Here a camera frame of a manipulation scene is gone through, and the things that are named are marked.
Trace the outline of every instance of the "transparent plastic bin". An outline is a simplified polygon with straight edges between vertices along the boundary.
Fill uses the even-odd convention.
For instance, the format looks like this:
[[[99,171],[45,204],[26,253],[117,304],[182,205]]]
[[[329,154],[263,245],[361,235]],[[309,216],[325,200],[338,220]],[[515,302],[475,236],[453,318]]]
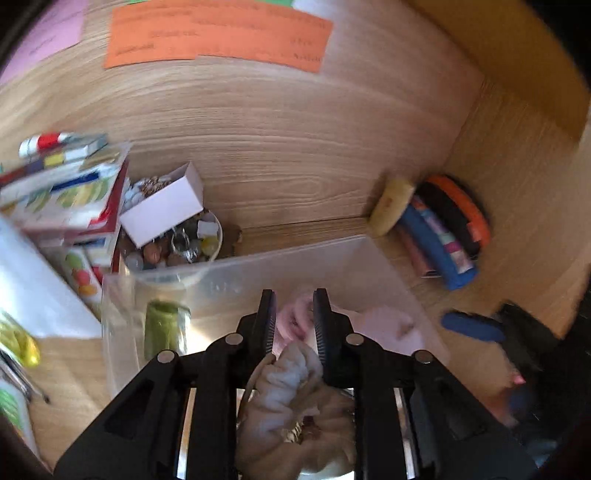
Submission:
[[[159,285],[176,275],[177,287]],[[102,325],[107,378],[116,395],[146,364],[143,355],[146,305],[176,301],[191,310],[190,353],[234,332],[244,315],[256,312],[262,290],[277,295],[278,308],[294,292],[326,288],[331,303],[362,312],[390,306],[409,314],[427,348],[442,362],[449,353],[422,307],[371,238],[358,235],[304,247],[187,265],[103,281]]]

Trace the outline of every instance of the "metal screw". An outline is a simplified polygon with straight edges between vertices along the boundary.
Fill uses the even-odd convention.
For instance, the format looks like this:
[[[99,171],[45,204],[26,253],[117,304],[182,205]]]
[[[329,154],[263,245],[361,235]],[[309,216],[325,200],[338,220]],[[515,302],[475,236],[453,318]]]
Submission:
[[[349,345],[361,345],[363,343],[363,336],[358,333],[350,333],[345,340]]]
[[[428,350],[419,350],[414,352],[414,359],[420,364],[427,365],[433,362],[433,354]]]
[[[240,333],[230,333],[230,335],[226,335],[226,343],[228,345],[240,345],[244,338]]]
[[[169,364],[174,360],[174,352],[172,350],[162,350],[156,358],[161,364]]]

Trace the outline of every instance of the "cloth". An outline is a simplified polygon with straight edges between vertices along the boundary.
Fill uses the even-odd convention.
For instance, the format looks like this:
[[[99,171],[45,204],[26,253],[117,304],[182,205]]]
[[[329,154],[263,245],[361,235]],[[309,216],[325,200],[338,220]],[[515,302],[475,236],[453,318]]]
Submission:
[[[285,345],[294,340],[305,341],[313,347],[314,317],[313,294],[302,293],[289,301],[277,314],[273,353],[279,354]],[[358,313],[331,305],[334,312],[349,317],[353,330],[361,333],[382,348],[403,355],[412,355],[426,348],[421,332],[410,315],[389,306],[378,306]]]
[[[237,432],[236,467],[245,478],[321,480],[352,471],[354,401],[322,381],[312,348],[289,343],[274,364],[264,366],[255,388]]]

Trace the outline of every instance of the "pink fabric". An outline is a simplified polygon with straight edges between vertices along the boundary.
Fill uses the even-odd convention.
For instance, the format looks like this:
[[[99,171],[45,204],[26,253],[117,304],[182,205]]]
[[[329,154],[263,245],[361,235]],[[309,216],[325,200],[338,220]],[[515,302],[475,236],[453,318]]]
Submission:
[[[305,341],[313,329],[312,294],[306,293],[287,303],[277,314],[273,351],[280,353],[294,341]],[[423,336],[413,319],[392,307],[379,306],[363,313],[343,310],[335,305],[332,309],[349,317],[353,330],[361,333],[382,348],[392,352],[412,355],[425,348]]]

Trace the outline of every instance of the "cardboard packaging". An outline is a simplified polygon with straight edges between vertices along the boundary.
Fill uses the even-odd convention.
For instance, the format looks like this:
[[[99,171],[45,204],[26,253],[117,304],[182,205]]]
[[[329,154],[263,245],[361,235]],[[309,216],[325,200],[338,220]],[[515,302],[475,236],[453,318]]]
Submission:
[[[192,163],[168,176],[170,185],[121,215],[121,225],[138,248],[203,210],[203,182]]]

